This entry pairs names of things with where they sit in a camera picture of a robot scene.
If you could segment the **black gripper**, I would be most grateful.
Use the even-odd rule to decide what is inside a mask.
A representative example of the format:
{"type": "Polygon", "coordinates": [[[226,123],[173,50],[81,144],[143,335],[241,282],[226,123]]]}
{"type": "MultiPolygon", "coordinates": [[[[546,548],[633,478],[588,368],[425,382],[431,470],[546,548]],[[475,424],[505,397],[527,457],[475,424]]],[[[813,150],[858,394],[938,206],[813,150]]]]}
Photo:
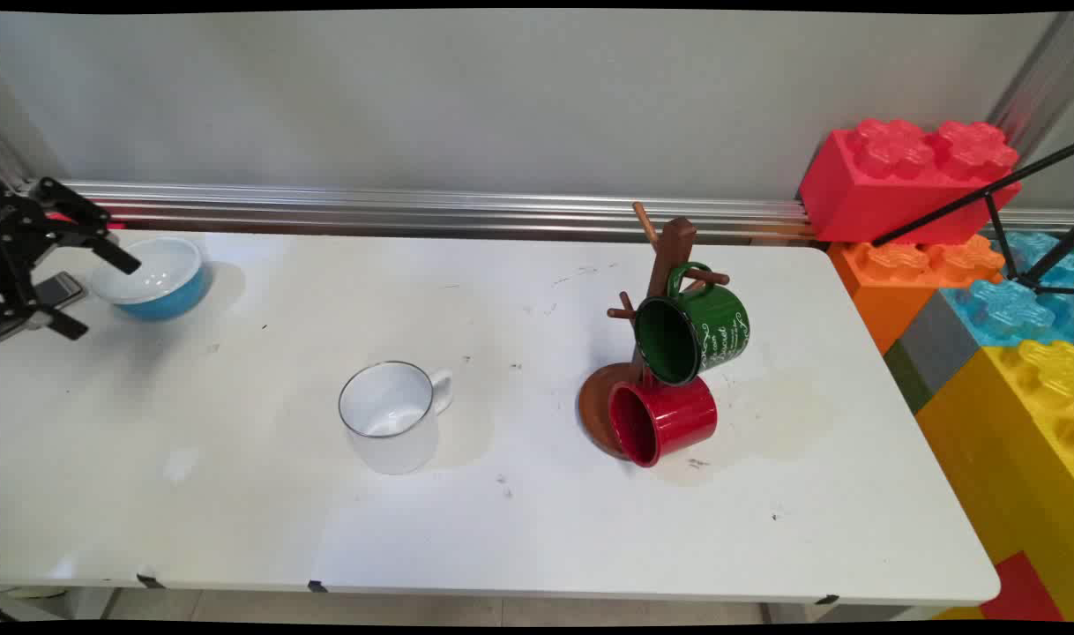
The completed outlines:
{"type": "Polygon", "coordinates": [[[137,271],[141,261],[118,245],[108,228],[110,214],[90,198],[50,177],[38,181],[30,189],[30,198],[37,208],[21,197],[0,196],[0,311],[4,313],[4,340],[40,329],[78,340],[88,326],[64,309],[85,300],[88,292],[34,290],[34,230],[60,248],[90,250],[125,274],[137,271]]]}

